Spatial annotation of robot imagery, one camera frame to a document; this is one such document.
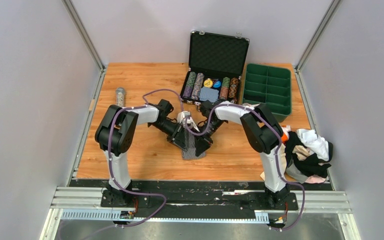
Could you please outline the grey striped underwear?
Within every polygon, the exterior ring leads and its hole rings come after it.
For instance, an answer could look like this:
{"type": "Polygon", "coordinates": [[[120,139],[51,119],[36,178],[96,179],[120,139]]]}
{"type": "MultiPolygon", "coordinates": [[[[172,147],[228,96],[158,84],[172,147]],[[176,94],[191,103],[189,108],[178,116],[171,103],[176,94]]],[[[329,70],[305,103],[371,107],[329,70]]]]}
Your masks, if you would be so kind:
{"type": "Polygon", "coordinates": [[[204,158],[207,155],[204,151],[202,154],[196,156],[195,136],[193,134],[185,130],[184,137],[186,148],[181,151],[183,160],[198,160],[204,158]]]}

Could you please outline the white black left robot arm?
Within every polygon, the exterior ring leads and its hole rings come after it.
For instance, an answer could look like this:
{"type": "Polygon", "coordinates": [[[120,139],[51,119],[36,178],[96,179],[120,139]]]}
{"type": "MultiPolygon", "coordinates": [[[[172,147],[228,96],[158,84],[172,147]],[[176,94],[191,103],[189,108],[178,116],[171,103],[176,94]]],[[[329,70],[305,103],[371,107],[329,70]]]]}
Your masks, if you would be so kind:
{"type": "Polygon", "coordinates": [[[108,107],[96,132],[95,141],[103,150],[110,173],[109,190],[120,206],[129,206],[133,201],[132,178],[128,170],[127,153],[137,126],[147,124],[166,134],[167,141],[181,150],[187,148],[185,130],[168,115],[174,110],[172,104],[162,99],[158,104],[137,107],[108,107]]]}

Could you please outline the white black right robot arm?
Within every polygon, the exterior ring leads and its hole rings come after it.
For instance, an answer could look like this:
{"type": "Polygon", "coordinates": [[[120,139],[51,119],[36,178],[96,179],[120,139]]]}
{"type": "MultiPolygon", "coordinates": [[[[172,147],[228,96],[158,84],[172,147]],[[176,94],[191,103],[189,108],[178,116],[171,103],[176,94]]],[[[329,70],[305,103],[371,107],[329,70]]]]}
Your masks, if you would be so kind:
{"type": "Polygon", "coordinates": [[[206,125],[193,132],[195,139],[195,155],[208,150],[213,144],[211,136],[224,122],[233,122],[242,126],[248,143],[259,153],[264,169],[264,184],[267,191],[266,204],[272,209],[278,209],[286,201],[283,192],[288,191],[287,181],[280,167],[280,148],[283,130],[264,104],[244,106],[227,100],[214,103],[204,101],[199,110],[207,118],[206,125]]]}

